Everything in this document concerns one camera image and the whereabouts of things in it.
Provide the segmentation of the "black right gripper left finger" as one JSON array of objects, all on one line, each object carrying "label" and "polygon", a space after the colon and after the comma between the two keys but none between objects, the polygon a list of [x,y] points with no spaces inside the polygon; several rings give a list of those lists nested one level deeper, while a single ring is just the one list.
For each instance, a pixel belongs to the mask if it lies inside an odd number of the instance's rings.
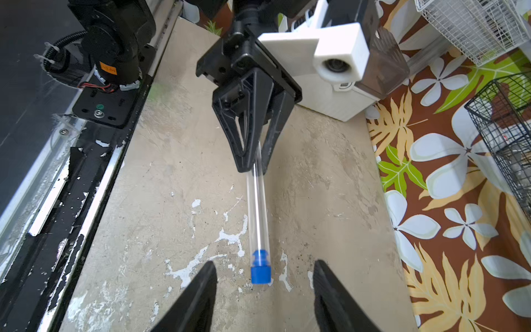
[{"label": "black right gripper left finger", "polygon": [[217,271],[207,261],[151,331],[211,331]]}]

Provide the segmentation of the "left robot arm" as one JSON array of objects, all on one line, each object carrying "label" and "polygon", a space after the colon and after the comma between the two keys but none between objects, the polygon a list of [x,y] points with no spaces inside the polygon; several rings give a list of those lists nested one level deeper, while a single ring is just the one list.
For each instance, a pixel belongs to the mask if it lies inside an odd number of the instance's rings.
[{"label": "left robot arm", "polygon": [[235,1],[229,31],[196,63],[196,75],[216,85],[212,108],[236,169],[267,168],[277,140],[303,93],[297,77],[329,84],[362,80],[370,40],[379,25],[372,1],[318,1],[306,25],[279,31],[278,16],[294,19],[305,1]]}]

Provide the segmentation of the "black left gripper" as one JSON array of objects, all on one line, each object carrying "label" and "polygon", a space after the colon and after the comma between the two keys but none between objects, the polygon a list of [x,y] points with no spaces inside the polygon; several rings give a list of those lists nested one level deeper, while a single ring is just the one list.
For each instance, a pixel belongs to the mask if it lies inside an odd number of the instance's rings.
[{"label": "black left gripper", "polygon": [[196,64],[196,75],[217,85],[212,108],[228,140],[236,169],[251,170],[263,126],[263,72],[276,87],[272,118],[261,149],[265,174],[277,140],[295,106],[302,100],[300,85],[258,40],[264,33],[276,33],[277,20],[235,19],[228,33],[211,46]]}]

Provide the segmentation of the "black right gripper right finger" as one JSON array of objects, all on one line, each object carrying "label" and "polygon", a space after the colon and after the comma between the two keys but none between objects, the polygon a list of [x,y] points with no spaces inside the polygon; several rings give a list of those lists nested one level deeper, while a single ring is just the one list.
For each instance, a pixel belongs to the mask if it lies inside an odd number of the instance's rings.
[{"label": "black right gripper right finger", "polygon": [[380,330],[323,260],[315,261],[313,286],[320,331]]}]

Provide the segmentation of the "blue stopper front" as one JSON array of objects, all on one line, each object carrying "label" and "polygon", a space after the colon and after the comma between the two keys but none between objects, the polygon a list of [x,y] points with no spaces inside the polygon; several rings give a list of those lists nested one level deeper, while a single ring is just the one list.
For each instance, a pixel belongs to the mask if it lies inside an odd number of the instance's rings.
[{"label": "blue stopper front", "polygon": [[271,283],[272,268],[267,250],[258,249],[254,251],[251,259],[250,274],[253,285]]}]

